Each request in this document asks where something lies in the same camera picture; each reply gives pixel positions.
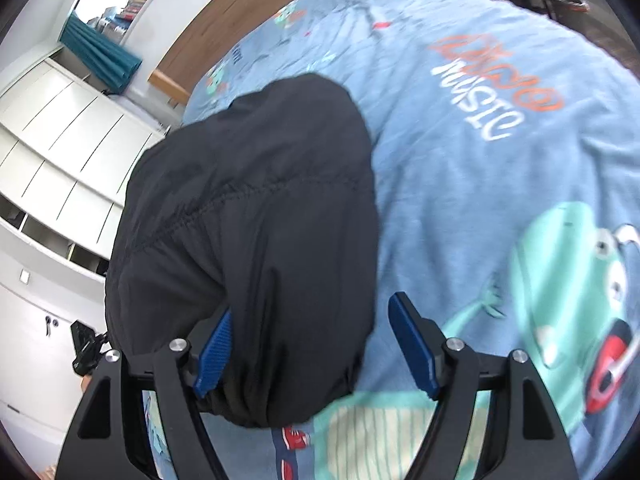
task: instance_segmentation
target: white door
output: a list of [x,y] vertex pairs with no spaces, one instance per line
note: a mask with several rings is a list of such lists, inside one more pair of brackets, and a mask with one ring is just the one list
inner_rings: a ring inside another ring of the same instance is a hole
[[74,357],[67,320],[0,285],[0,400],[66,431],[81,397]]

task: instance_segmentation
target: blue blanket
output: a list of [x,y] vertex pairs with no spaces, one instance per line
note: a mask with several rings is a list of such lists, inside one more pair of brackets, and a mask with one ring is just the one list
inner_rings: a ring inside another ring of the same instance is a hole
[[[404,478],[434,406],[386,318],[397,290],[476,351],[524,348],[581,478],[594,478],[640,410],[638,82],[507,2],[295,0],[204,76],[184,122],[305,72],[345,86],[372,137],[376,327],[357,393],[308,423],[246,430],[204,415],[230,478]],[[152,397],[147,408],[169,477]],[[478,395],[460,480],[473,477],[487,409]]]

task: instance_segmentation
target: blue gripper pad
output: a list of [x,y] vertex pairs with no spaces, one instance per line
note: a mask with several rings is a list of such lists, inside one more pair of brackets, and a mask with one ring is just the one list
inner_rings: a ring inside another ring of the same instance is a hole
[[416,386],[436,400],[440,392],[435,366],[435,358],[416,326],[419,314],[404,292],[396,292],[389,298],[389,323],[396,335],[404,358],[409,365]]
[[227,310],[198,358],[198,376],[193,384],[193,391],[199,399],[218,386],[230,356],[231,311]]

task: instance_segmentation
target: light switch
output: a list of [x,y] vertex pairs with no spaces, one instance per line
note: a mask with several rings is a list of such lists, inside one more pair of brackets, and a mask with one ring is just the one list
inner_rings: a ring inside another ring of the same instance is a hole
[[27,285],[29,283],[30,276],[31,276],[31,273],[28,270],[23,269],[20,272],[20,281],[23,282],[25,285]]

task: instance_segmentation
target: white wardrobe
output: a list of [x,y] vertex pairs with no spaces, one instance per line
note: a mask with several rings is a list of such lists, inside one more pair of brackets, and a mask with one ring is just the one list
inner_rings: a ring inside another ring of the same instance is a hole
[[106,329],[127,181],[162,138],[51,59],[0,95],[0,418],[34,468],[56,461],[81,396],[69,326]]

